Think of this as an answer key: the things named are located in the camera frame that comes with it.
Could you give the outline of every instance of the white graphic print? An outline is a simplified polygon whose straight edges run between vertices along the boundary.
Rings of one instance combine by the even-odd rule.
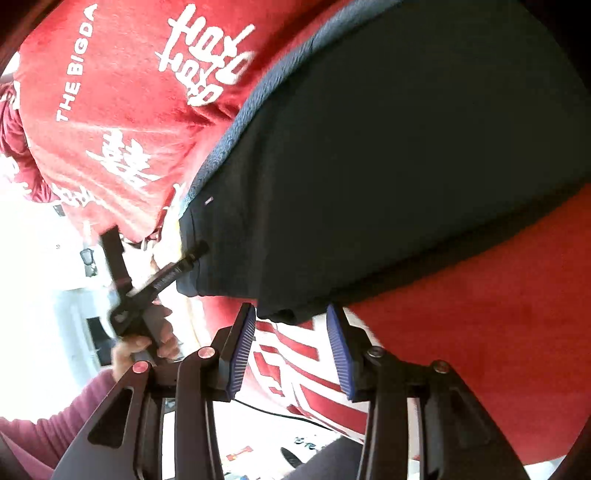
[[[95,20],[95,10],[98,8],[98,4],[93,4],[84,9],[84,16],[87,20],[93,22]],[[56,113],[56,122],[67,122],[69,121],[69,115],[72,113],[73,102],[76,100],[78,93],[80,92],[82,74],[84,73],[84,57],[89,45],[89,38],[92,37],[93,26],[92,23],[82,22],[78,32],[80,38],[74,43],[73,54],[70,55],[72,60],[66,69],[66,75],[69,80],[73,82],[66,82],[64,87],[64,93],[62,94],[62,103]]]
[[[236,38],[224,35],[224,31],[219,27],[207,27],[201,37],[202,30],[206,26],[205,17],[198,17],[189,27],[189,21],[193,18],[197,7],[189,4],[180,15],[178,20],[168,19],[168,24],[173,28],[170,38],[166,42],[162,53],[156,52],[160,59],[158,71],[164,72],[168,65],[176,73],[177,80],[187,88],[188,105],[203,106],[213,103],[220,98],[223,93],[223,87],[215,83],[208,83],[210,75],[215,72],[215,79],[224,85],[235,85],[240,76],[252,63],[255,56],[253,51],[244,51],[238,53],[238,44],[250,35],[254,25],[247,25]],[[189,52],[194,57],[183,63],[182,53],[177,53],[172,59],[170,55],[174,46],[177,44],[181,34],[185,34],[185,43],[190,46]],[[213,49],[223,41],[223,51],[220,55],[213,54]]]
[[[105,208],[107,207],[103,200],[96,198],[92,192],[86,190],[82,185],[80,185],[79,192],[73,192],[65,187],[58,187],[55,183],[51,184],[51,189],[60,198],[62,203],[71,207],[84,208],[90,202],[95,202],[97,205]]]
[[[86,150],[86,154],[93,160],[99,161],[107,171],[121,177],[125,183],[140,192],[148,182],[161,178],[157,175],[144,173],[144,170],[150,167],[148,160],[151,155],[144,153],[144,148],[133,138],[129,145],[125,145],[123,132],[120,129],[111,128],[109,133],[103,135],[103,138],[105,141],[103,142],[102,156],[88,150]]]

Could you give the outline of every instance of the black tool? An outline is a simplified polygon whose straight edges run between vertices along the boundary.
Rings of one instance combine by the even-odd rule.
[[[222,480],[213,401],[240,389],[256,314],[245,303],[211,347],[182,362],[136,363],[76,437],[52,480],[161,480],[163,399],[176,397],[176,480]],[[369,401],[358,480],[403,480],[408,465],[407,398],[420,405],[421,480],[528,480],[507,439],[453,368],[403,362],[372,346],[342,308],[329,306],[327,329],[340,386]],[[591,422],[551,480],[586,480]]]
[[[106,263],[113,278],[119,304],[109,314],[109,320],[115,334],[119,337],[128,335],[146,336],[152,343],[145,352],[135,355],[136,360],[147,360],[153,364],[163,363],[156,354],[161,325],[146,322],[144,312],[158,295],[178,280],[182,275],[191,271],[195,263],[209,250],[207,243],[201,241],[176,263],[168,264],[140,290],[134,290],[131,278],[123,259],[123,245],[119,228],[114,226],[100,236],[100,242],[105,252]]]
[[[242,385],[255,332],[242,305],[232,327],[181,362],[130,368],[86,422],[52,480],[161,480],[163,401],[176,397],[176,480],[222,480],[213,401]]]

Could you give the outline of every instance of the red t-shirt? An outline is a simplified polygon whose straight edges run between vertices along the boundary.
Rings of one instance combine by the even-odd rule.
[[[65,0],[22,45],[21,116],[77,225],[151,234],[260,78],[350,0]]]
[[[37,203],[58,200],[29,151],[18,113],[18,90],[12,83],[0,85],[0,171],[3,180]]]
[[[565,455],[591,414],[591,186],[483,254],[349,306],[402,360],[449,361],[524,463]],[[208,329],[240,300],[201,299]],[[326,316],[299,327],[257,322],[249,360],[292,413],[363,439],[367,406],[340,391]]]

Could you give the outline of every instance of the red sleeve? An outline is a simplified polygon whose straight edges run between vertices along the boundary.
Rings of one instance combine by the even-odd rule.
[[[110,370],[101,372],[72,404],[50,419],[8,421],[0,432],[45,465],[55,468],[80,429],[115,385]]]
[[[54,202],[59,198],[41,176],[27,145],[21,115],[13,108],[16,97],[12,83],[0,86],[0,154],[12,159],[11,181],[23,188],[27,200]]]

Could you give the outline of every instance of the metal screw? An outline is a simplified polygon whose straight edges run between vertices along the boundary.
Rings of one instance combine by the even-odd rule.
[[[368,350],[368,355],[371,358],[382,358],[384,356],[384,349],[380,346],[373,346]]]
[[[450,366],[447,362],[444,362],[443,360],[437,360],[434,364],[433,364],[433,369],[438,373],[438,374],[448,374],[450,371]]]
[[[135,374],[142,374],[142,373],[148,371],[149,368],[150,368],[150,364],[148,362],[141,361],[141,362],[134,363],[132,370]]]
[[[199,358],[203,358],[204,360],[207,360],[208,358],[211,358],[216,354],[216,349],[212,346],[204,346],[199,349],[197,354],[198,354]]]

